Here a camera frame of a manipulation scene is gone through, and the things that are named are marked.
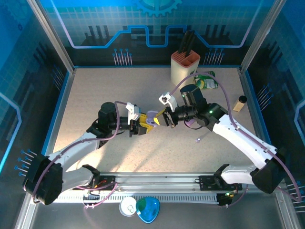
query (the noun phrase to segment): gear graphic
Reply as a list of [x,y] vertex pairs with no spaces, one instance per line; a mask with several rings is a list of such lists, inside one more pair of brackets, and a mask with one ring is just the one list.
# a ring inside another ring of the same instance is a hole
[[165,16],[166,13],[172,13],[173,9],[177,9],[177,5],[182,0],[133,0],[142,13],[148,13],[149,16],[160,15]]
[[29,14],[29,5],[26,0],[2,0],[2,2],[16,21],[27,18]]

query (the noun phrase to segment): bottle cap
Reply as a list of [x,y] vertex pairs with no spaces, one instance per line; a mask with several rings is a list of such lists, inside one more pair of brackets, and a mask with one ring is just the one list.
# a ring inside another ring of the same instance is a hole
[[241,102],[241,103],[243,103],[243,104],[245,104],[245,103],[247,102],[247,97],[244,96],[244,95],[242,95],[242,96],[240,96],[240,97],[238,98],[238,101]]

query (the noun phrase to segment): white bracket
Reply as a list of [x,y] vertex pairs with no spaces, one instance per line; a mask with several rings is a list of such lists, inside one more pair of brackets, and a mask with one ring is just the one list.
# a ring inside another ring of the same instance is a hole
[[172,112],[175,111],[176,107],[178,106],[177,101],[175,99],[175,97],[171,96],[169,92],[163,93],[160,97],[159,97],[159,101],[163,104],[163,105],[169,105]]
[[127,103],[126,108],[128,110],[128,124],[130,124],[130,120],[138,120],[141,109],[131,103]]

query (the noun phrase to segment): metal post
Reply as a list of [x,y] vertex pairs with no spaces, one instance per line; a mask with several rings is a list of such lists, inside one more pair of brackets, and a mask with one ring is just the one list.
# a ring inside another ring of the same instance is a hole
[[250,66],[251,61],[255,57],[257,51],[261,47],[265,37],[269,33],[271,26],[274,24],[277,16],[281,12],[286,0],[275,0],[272,7],[270,8],[265,20],[262,23],[261,28],[258,30],[244,60],[241,64],[241,72],[244,73]]
[[67,51],[65,50],[59,36],[57,35],[56,31],[54,30],[53,26],[51,25],[48,18],[45,16],[44,10],[42,9],[41,5],[39,6],[35,0],[27,0],[28,4],[32,8],[36,18],[38,19],[39,23],[41,24],[43,30],[47,34],[48,38],[50,39],[52,45],[54,46],[57,54],[59,55],[61,61],[67,68],[70,74],[74,72],[74,65],[72,60],[70,59]]

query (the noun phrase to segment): round container lid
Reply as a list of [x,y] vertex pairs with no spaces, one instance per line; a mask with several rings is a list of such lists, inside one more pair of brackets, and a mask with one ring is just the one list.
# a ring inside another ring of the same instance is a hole
[[119,209],[122,215],[132,216],[136,212],[137,201],[132,197],[125,197],[119,205]]
[[243,103],[243,104],[245,104],[245,103],[247,102],[247,97],[244,96],[244,95],[242,95],[242,96],[240,96],[240,97],[238,98],[238,101],[241,102],[241,103]]

